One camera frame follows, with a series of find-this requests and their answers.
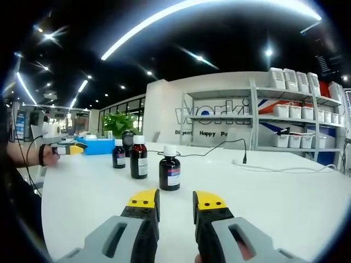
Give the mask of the person's left hand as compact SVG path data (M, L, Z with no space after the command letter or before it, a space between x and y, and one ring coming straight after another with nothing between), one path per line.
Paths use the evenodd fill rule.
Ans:
M45 166L54 166L58 163L60 156L53 152L53 148L49 145L45 145L43 149L43 164Z

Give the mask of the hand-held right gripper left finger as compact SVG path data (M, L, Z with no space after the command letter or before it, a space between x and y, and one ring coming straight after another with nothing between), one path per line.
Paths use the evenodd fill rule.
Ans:
M83 248L58 262L154 262L159 240L160 191L137 192L119 216L112 216L92 231Z

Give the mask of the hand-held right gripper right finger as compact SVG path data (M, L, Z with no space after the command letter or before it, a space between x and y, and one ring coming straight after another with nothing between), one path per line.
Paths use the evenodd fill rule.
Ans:
M270 236L246 219L233 216L218 195L194 191L193 215L201 262L302 261L283 249L275 249Z

